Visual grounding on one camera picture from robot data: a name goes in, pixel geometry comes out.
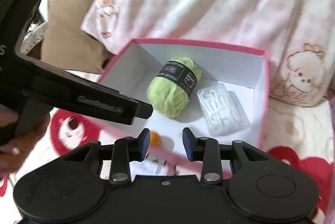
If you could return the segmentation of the person's left hand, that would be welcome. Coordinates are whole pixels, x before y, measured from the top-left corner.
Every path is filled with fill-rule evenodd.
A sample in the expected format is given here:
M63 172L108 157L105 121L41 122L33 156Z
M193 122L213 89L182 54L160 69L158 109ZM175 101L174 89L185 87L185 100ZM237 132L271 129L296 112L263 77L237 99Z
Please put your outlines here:
M1 146L1 180L16 173L35 145L44 137L50 122L50 113L33 130L24 133Z

